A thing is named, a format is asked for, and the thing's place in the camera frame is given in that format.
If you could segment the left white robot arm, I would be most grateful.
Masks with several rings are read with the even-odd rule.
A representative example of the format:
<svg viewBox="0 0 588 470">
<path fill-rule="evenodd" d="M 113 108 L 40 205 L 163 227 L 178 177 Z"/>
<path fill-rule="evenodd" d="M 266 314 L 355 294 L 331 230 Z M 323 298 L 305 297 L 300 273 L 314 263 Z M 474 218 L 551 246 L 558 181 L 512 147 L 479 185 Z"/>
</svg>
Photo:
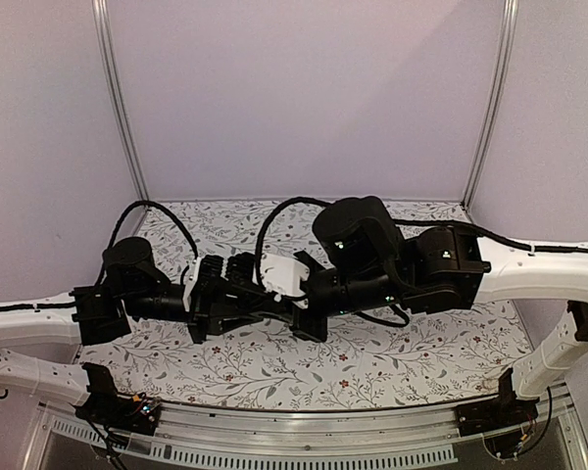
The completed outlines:
<svg viewBox="0 0 588 470">
<path fill-rule="evenodd" d="M 63 401 L 106 425 L 119 424 L 125 415 L 152 416 L 156 400 L 144 393 L 121 395 L 104 366 L 73 368 L 13 355 L 11 348 L 108 344 L 130 333 L 130 318 L 182 323 L 200 344 L 266 312 L 280 312 L 308 277 L 297 261 L 248 253 L 229 260 L 197 258 L 192 268 L 186 283 L 174 283 L 156 266 L 151 244 L 129 237 L 104 252 L 103 277 L 96 284 L 44 302 L 1 304 L 0 387 Z"/>
</svg>

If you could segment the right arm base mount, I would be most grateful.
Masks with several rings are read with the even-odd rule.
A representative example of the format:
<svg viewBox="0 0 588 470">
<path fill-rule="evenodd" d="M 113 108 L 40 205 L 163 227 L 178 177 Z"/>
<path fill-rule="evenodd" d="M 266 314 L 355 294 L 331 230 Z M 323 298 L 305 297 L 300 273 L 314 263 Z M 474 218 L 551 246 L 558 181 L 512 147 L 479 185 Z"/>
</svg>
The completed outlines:
<svg viewBox="0 0 588 470">
<path fill-rule="evenodd" d="M 508 368 L 498 379 L 498 391 L 491 399 L 457 405 L 453 408 L 461 437 L 517 426 L 515 431 L 483 437 L 485 450 L 496 460 L 517 460 L 538 447 L 550 428 L 553 417 L 553 394 L 546 389 L 548 414 L 544 427 L 535 436 L 539 399 L 520 399 L 513 388 L 513 369 Z"/>
</svg>

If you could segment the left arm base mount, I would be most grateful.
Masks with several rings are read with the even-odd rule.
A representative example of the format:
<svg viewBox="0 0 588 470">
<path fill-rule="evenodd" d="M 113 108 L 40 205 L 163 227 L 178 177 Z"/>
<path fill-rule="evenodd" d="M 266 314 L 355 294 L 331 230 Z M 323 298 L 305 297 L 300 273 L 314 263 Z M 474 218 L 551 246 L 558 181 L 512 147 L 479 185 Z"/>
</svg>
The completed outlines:
<svg viewBox="0 0 588 470">
<path fill-rule="evenodd" d="M 107 367 L 85 362 L 88 396 L 75 405 L 75 416 L 110 429 L 154 436 L 161 417 L 161 400 L 145 393 L 128 396 L 118 392 Z"/>
</svg>

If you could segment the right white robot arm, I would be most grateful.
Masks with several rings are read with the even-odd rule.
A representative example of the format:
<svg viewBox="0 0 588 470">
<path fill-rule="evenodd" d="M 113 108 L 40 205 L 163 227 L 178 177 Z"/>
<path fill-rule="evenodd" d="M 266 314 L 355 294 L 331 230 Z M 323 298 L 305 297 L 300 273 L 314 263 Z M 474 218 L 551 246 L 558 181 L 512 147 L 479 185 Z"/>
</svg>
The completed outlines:
<svg viewBox="0 0 588 470">
<path fill-rule="evenodd" d="M 257 244 L 255 279 L 297 307 L 304 337 L 310 321 L 360 309 L 435 313 L 503 300 L 566 301 L 547 338 L 499 378 L 487 418 L 509 426 L 588 353 L 588 243 L 521 242 L 457 220 L 422 222 L 407 238 L 402 226 L 374 196 L 320 202 L 313 232 L 330 268 L 268 256 Z"/>
</svg>

